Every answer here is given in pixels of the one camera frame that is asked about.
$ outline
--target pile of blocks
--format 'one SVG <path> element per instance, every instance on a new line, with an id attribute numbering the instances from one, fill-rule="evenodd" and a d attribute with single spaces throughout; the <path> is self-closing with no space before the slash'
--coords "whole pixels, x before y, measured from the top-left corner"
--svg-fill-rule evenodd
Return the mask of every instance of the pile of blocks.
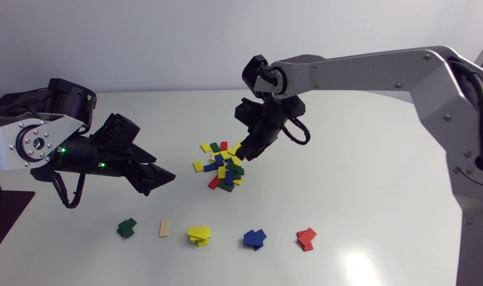
<path id="1" fill-rule="evenodd" d="M 243 182 L 241 176 L 245 175 L 245 169 L 243 169 L 241 160 L 236 157 L 236 150 L 240 147 L 240 142 L 230 149 L 225 141 L 221 142 L 220 146 L 216 142 L 201 144 L 201 148 L 205 153 L 212 152 L 212 154 L 208 165 L 202 165 L 201 161 L 194 162 L 196 172 L 218 170 L 217 176 L 211 180 L 208 187 L 212 189 L 221 187 L 231 192 L 234 190 L 234 185 L 241 185 Z"/>
<path id="2" fill-rule="evenodd" d="M 266 234 L 263 230 L 251 230 L 243 235 L 243 245 L 252 246 L 254 250 L 258 250 L 263 246 L 263 240 L 266 238 Z"/>
<path id="3" fill-rule="evenodd" d="M 118 225 L 119 228 L 118 230 L 116 230 L 116 232 L 118 232 L 118 234 L 124 238 L 129 238 L 131 235 L 134 234 L 134 230 L 132 230 L 132 228 L 136 224 L 137 222 L 134 219 L 129 218 Z"/>
<path id="4" fill-rule="evenodd" d="M 316 237 L 317 233 L 312 230 L 312 228 L 307 228 L 302 232 L 296 232 L 298 236 L 298 242 L 301 244 L 303 251 L 312 250 L 314 246 L 312 245 L 312 239 Z"/>
<path id="5" fill-rule="evenodd" d="M 198 247 L 207 245 L 208 238 L 211 237 L 208 226 L 202 226 L 200 228 L 198 228 L 197 226 L 190 226 L 187 235 L 190 237 L 190 242 L 197 242 Z"/>

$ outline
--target white table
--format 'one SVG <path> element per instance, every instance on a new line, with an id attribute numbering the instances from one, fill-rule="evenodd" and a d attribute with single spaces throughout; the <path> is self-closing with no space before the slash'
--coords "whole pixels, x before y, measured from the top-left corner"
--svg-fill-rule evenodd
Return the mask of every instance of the white table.
<path id="1" fill-rule="evenodd" d="M 8 190 L 37 194 L 0 246 L 0 286 L 43 285 L 454 285 L 461 210 L 445 153 L 406 102 L 364 92 L 301 95 L 306 146 L 283 133 L 244 162 L 232 193 L 207 187 L 213 172 L 200 143 L 247 136 L 234 119 L 249 91 L 99 94 L 92 131 L 109 113 L 139 127 L 135 143 L 176 180 L 138 194 L 125 178 L 87 176 L 82 201 L 66 209 L 51 184 L 28 170 L 0 171 Z M 290 130 L 301 138 L 296 128 Z M 77 174 L 64 175 L 69 190 Z M 132 217 L 135 234 L 118 223 Z M 158 237 L 160 220 L 170 235 Z M 189 242 L 189 226 L 211 228 L 209 245 Z M 317 232 L 303 252 L 296 232 Z M 265 246 L 244 247 L 262 228 Z"/>

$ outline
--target wooden block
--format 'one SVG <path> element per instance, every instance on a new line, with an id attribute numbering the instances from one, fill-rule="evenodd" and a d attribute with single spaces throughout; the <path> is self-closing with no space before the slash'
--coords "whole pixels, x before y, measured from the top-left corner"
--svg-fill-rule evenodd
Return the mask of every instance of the wooden block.
<path id="1" fill-rule="evenodd" d="M 220 183 L 221 179 L 218 179 L 218 176 L 215 176 L 211 182 L 208 184 L 208 187 L 212 188 L 213 190 L 218 186 L 218 183 Z"/>
<path id="2" fill-rule="evenodd" d="M 208 143 L 202 143 L 201 148 L 205 153 L 211 152 L 211 147 Z"/>
<path id="3" fill-rule="evenodd" d="M 197 241 L 197 247 L 208 245 L 208 239 L 201 239 Z"/>
<path id="4" fill-rule="evenodd" d="M 218 179 L 225 179 L 225 166 L 218 167 Z"/>
<path id="5" fill-rule="evenodd" d="M 169 220 L 161 220 L 160 221 L 160 233 L 158 233 L 158 237 L 167 237 L 169 236 Z"/>
<path id="6" fill-rule="evenodd" d="M 213 150 L 213 152 L 219 152 L 220 151 L 220 147 L 218 146 L 218 144 L 216 142 L 211 143 L 210 147 L 211 147 L 211 150 Z"/>
<path id="7" fill-rule="evenodd" d="M 196 169 L 196 172 L 204 171 L 204 166 L 202 165 L 201 161 L 195 161 L 193 164 L 194 164 L 194 168 Z"/>
<path id="8" fill-rule="evenodd" d="M 234 165 L 238 165 L 240 167 L 243 167 L 243 164 L 241 163 L 240 158 L 238 158 L 236 156 L 232 156 L 231 160 L 233 161 Z"/>
<path id="9" fill-rule="evenodd" d="M 220 142 L 220 151 L 227 151 L 227 142 Z"/>
<path id="10" fill-rule="evenodd" d="M 234 156 L 234 155 L 236 155 L 236 149 L 234 149 L 234 148 L 227 149 L 227 153 Z"/>
<path id="11" fill-rule="evenodd" d="M 300 237 L 298 237 L 298 241 L 301 243 L 301 245 L 307 245 L 316 237 L 317 233 L 312 230 L 312 228 L 307 228 L 305 232 L 303 232 Z"/>
<path id="12" fill-rule="evenodd" d="M 231 159 L 231 156 L 229 153 L 227 153 L 227 151 L 220 151 L 220 155 L 222 155 L 224 160 Z"/>

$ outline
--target red block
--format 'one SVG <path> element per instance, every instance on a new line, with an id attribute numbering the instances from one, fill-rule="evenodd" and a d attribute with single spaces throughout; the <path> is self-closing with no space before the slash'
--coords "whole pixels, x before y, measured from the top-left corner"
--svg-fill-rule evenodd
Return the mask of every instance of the red block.
<path id="1" fill-rule="evenodd" d="M 298 241 L 301 243 L 301 245 L 307 245 L 316 237 L 317 233 L 312 230 L 312 228 L 307 228 L 305 232 L 301 234 L 300 237 L 298 237 Z"/>
<path id="2" fill-rule="evenodd" d="M 208 187 L 212 188 L 213 190 L 218 186 L 218 183 L 220 183 L 221 179 L 218 179 L 218 176 L 215 176 L 211 182 L 208 184 Z"/>
<path id="3" fill-rule="evenodd" d="M 227 142 L 220 142 L 220 151 L 227 151 Z"/>

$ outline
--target green block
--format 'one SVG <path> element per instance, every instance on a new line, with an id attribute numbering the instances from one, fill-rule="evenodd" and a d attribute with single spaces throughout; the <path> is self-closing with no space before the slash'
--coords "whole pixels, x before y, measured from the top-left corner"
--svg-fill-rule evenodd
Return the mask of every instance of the green block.
<path id="1" fill-rule="evenodd" d="M 229 163 L 225 167 L 229 170 L 233 170 L 234 172 L 237 172 L 237 173 L 240 173 L 240 174 L 244 174 L 244 172 L 245 172 L 242 167 L 235 165 L 234 163 Z"/>
<path id="2" fill-rule="evenodd" d="M 220 152 L 220 147 L 216 142 L 211 143 L 210 147 L 211 147 L 211 150 L 213 150 L 213 152 Z"/>
<path id="3" fill-rule="evenodd" d="M 232 192 L 234 190 L 234 185 L 226 185 L 225 180 L 220 181 L 220 183 L 218 183 L 218 186 L 229 192 Z"/>

